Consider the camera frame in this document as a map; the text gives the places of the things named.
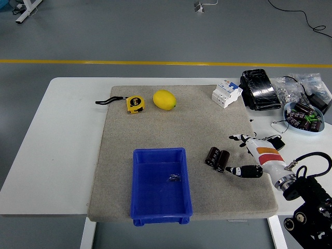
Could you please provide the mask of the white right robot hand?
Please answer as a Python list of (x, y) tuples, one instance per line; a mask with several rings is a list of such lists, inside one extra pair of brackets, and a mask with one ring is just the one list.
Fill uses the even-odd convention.
[(241, 141), (255, 161), (255, 165), (225, 167), (225, 170), (241, 178), (260, 178), (264, 173), (270, 175), (275, 188), (295, 181), (295, 173), (286, 169), (286, 163), (279, 152), (267, 140), (257, 139), (244, 134), (231, 135), (235, 141)]

